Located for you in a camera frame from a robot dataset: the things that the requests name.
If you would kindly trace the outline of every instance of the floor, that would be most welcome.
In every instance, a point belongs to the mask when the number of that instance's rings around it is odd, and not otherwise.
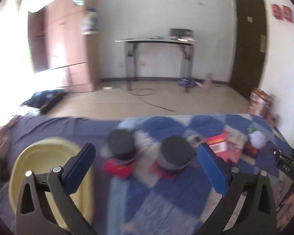
[[[246,113],[248,106],[241,95],[225,85],[213,86],[210,90],[195,87],[190,94],[170,81],[135,82],[134,90],[130,92],[125,91],[124,82],[110,85],[114,89],[68,94],[48,115],[118,120],[138,116]],[[150,106],[144,101],[172,111]]]

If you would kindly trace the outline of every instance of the white wall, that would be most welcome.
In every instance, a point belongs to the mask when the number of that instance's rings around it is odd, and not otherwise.
[[[278,129],[294,147],[294,23],[273,17],[271,4],[290,7],[294,18],[290,0],[265,0],[268,45],[260,88],[276,96],[274,109],[280,115]]]
[[[123,38],[167,36],[169,28],[194,30],[193,76],[214,73],[228,81],[234,54],[232,0],[100,0],[101,77],[124,77]],[[181,52],[170,44],[142,44],[140,76],[179,77]]]

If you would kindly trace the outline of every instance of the desk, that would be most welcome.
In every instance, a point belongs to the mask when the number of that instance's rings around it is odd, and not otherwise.
[[[125,46],[125,52],[127,57],[134,58],[134,81],[137,81],[137,48],[140,43],[166,43],[166,44],[176,44],[179,45],[183,54],[183,61],[187,61],[187,72],[186,77],[192,76],[193,70],[193,58],[194,58],[194,45],[195,42],[184,42],[178,40],[169,40],[169,39],[126,39],[126,40],[117,40],[116,42],[125,42],[127,45],[132,45],[132,50],[127,52],[127,47]],[[126,88],[127,90],[132,89],[132,78],[129,72],[129,65],[125,62],[125,72],[126,72]],[[185,92],[189,93],[189,88],[185,87]]]

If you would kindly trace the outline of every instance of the yellow plastic tub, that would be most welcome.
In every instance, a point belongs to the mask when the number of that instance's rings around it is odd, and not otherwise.
[[[13,212],[16,213],[18,195],[26,171],[32,170],[35,174],[48,173],[55,166],[64,166],[81,149],[75,143],[59,137],[38,141],[26,148],[15,161],[10,178],[9,200]],[[93,181],[93,170],[90,168],[78,191],[71,194],[75,205],[89,223],[94,215]],[[58,225],[68,230],[51,193],[46,192],[46,196]]]

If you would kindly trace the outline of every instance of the blue and white quilt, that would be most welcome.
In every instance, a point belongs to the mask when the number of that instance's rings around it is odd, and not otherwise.
[[[250,126],[262,131],[285,155],[291,147],[281,140],[263,118],[249,114],[217,114],[206,116],[171,116],[129,118],[118,128],[135,131],[136,145],[141,156],[128,180],[111,180],[108,200],[108,235],[191,235],[207,220],[221,195],[213,189],[208,177],[196,158],[186,170],[173,180],[150,173],[156,160],[160,142],[170,135],[199,134],[204,137],[219,135],[225,127],[244,134]],[[267,171],[271,185],[278,185],[279,171],[269,149],[260,151],[256,159],[242,154],[236,165],[241,171],[256,174]],[[227,227],[230,228],[240,212],[244,195]]]

